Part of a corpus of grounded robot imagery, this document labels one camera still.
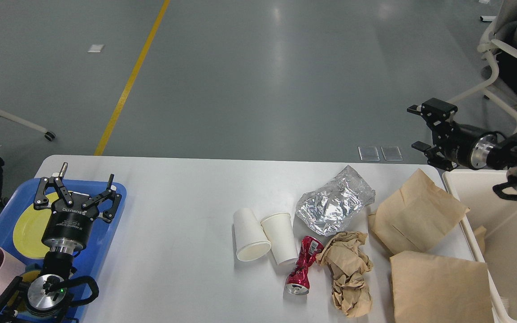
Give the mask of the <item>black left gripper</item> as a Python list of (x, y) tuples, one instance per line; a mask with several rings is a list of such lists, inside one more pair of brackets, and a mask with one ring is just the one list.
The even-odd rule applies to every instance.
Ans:
[[(63, 183), (67, 168), (68, 163), (63, 163), (57, 175), (39, 179), (33, 201), (35, 210), (51, 209), (53, 203), (58, 200), (63, 200), (66, 206), (74, 206), (74, 199)], [(105, 223), (112, 223), (121, 203), (123, 195), (112, 188), (113, 178), (114, 174), (111, 174), (103, 192), (81, 204), (81, 210), (85, 214), (82, 211), (72, 211), (70, 209), (52, 211), (41, 242), (49, 248), (66, 245), (74, 251), (86, 249), (94, 220), (100, 218)], [(53, 188), (57, 194), (57, 199), (54, 201), (46, 197), (46, 190), (49, 188)], [(112, 202), (111, 207), (99, 212), (99, 205), (107, 200)]]

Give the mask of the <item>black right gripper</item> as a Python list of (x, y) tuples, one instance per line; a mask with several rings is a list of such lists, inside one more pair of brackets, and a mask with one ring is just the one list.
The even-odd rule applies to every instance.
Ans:
[(411, 147), (423, 153), (428, 164), (439, 170), (452, 171), (458, 165), (482, 169), (488, 166), (489, 153), (497, 146), (498, 133), (453, 122), (457, 111), (457, 106), (437, 98), (408, 107), (407, 112), (420, 116), (437, 135), (437, 146), (416, 141)]

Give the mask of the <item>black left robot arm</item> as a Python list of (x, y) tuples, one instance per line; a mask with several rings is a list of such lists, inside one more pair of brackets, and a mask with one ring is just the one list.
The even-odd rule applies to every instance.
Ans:
[(0, 214), (0, 323), (78, 322), (99, 296), (95, 280), (126, 189), (113, 181), (31, 179)]

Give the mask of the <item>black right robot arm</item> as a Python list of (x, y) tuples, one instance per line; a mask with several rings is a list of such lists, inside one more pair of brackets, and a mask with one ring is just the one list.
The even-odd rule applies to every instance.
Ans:
[(517, 133), (506, 136), (458, 123), (454, 120), (458, 108), (437, 98), (412, 105), (407, 111), (421, 117), (432, 133), (431, 144), (412, 144), (413, 149), (425, 155), (430, 166), (443, 171), (458, 167), (504, 170), (506, 181), (494, 185), (492, 190), (502, 200), (517, 201)]

